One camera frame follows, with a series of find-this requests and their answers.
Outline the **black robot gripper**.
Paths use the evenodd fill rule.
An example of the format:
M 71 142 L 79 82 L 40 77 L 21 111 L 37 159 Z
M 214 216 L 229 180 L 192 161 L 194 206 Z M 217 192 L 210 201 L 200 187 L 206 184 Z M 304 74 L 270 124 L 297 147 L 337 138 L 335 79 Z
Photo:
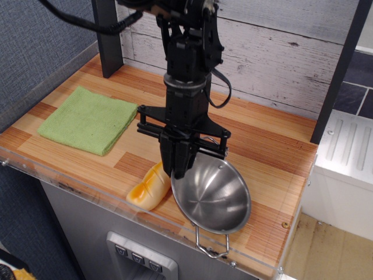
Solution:
M 230 131 L 208 116 L 210 80 L 180 82 L 165 80 L 166 105 L 138 107 L 138 132 L 155 137 L 167 175 L 181 179 L 193 166 L 198 151 L 225 158 Z

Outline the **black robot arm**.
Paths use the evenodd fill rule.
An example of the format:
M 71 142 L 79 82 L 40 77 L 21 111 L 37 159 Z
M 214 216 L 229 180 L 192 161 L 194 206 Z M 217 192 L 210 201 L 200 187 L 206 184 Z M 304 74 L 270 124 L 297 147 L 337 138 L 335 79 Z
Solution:
M 138 131 L 159 140 L 165 173 L 175 179 L 185 176 L 196 154 L 203 152 L 224 159 L 230 131 L 208 116 L 212 76 L 229 80 L 216 67 L 222 64 L 224 47 L 217 31 L 215 1 L 119 1 L 136 11 L 155 15 L 161 30 L 167 61 L 164 75 L 165 107 L 138 107 Z

